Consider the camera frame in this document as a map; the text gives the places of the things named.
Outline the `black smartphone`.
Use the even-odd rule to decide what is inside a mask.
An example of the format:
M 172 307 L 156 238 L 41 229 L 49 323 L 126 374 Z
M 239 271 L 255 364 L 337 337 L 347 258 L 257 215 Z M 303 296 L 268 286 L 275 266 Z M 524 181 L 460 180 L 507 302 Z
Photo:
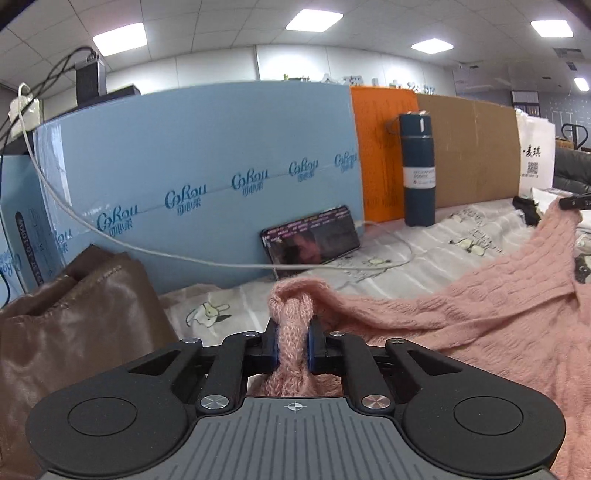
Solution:
M 361 245 L 346 206 L 263 229 L 260 240 L 274 265 L 321 265 Z

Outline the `pink knitted sweater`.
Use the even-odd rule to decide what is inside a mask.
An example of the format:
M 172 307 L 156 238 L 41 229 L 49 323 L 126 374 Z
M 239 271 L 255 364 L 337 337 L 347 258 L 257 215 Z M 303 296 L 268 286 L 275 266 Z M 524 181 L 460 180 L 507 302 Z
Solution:
M 270 292 L 279 328 L 280 364 L 254 380 L 256 396 L 335 396 L 341 384 L 308 371 L 308 324 L 359 335 L 370 345 L 402 337 L 535 389 L 566 420 L 554 463 L 562 479 L 590 475 L 590 288 L 575 278 L 581 216 L 557 204 L 530 239 L 444 290 L 416 299 L 345 295 L 321 279 L 301 276 Z

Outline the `brown leather jacket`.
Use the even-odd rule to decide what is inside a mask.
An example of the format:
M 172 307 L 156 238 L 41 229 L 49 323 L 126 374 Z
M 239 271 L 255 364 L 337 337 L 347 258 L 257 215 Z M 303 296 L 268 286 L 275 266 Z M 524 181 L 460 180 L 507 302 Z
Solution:
M 35 479 L 25 435 L 45 396 L 174 342 L 143 265 L 90 246 L 1 310 L 1 476 Z

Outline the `black power adapter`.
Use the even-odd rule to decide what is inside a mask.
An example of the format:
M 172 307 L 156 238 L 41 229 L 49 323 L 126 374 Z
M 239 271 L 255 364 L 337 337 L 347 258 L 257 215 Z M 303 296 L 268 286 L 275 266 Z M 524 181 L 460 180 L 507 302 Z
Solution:
M 106 94 L 105 65 L 100 58 L 87 59 L 75 65 L 76 101 L 86 105 Z

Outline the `orange cardboard box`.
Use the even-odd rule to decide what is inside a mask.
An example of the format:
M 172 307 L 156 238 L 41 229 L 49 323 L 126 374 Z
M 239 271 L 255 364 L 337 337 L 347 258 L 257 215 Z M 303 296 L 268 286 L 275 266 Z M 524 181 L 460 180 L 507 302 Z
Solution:
M 386 87 L 351 88 L 359 159 L 362 170 L 365 218 L 389 222 L 404 217 L 404 174 L 401 114 L 418 110 L 417 94 Z

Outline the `light blue Corou box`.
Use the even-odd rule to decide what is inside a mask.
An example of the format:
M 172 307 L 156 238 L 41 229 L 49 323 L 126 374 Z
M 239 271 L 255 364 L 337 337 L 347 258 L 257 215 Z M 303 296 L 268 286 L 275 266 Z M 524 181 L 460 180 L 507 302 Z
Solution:
M 130 96 L 41 125 L 35 156 L 65 262 L 126 251 L 153 288 L 263 275 L 263 229 L 346 206 L 363 218 L 351 92 L 245 82 Z

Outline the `dark blue vacuum bottle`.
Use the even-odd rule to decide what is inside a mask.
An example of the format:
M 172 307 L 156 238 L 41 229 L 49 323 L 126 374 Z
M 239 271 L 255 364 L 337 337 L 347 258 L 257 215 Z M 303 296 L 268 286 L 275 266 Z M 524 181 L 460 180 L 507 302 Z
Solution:
M 433 126 L 427 111 L 407 112 L 391 120 L 388 132 L 402 149 L 405 223 L 429 227 L 436 217 L 436 165 Z

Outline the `brown cardboard box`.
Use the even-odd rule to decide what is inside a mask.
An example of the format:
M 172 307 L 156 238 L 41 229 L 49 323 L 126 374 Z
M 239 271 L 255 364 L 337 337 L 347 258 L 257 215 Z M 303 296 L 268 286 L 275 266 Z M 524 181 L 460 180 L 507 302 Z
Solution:
M 521 147 L 515 110 L 486 101 L 419 94 L 432 120 L 439 208 L 519 193 Z

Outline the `white shopping bag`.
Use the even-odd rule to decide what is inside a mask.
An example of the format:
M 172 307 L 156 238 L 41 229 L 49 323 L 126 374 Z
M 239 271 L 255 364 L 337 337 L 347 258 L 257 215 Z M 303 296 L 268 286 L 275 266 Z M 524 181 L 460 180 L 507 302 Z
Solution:
M 546 118 L 516 109 L 521 149 L 519 195 L 530 197 L 533 188 L 551 188 L 555 167 L 555 125 Z

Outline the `black folded garment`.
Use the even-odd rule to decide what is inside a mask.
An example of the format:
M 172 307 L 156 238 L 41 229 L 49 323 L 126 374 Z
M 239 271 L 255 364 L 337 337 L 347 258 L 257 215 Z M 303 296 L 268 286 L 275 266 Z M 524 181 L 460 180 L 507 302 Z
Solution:
M 512 200 L 512 205 L 523 217 L 523 220 L 527 226 L 538 226 L 542 216 L 538 209 L 538 204 L 534 200 L 516 196 Z

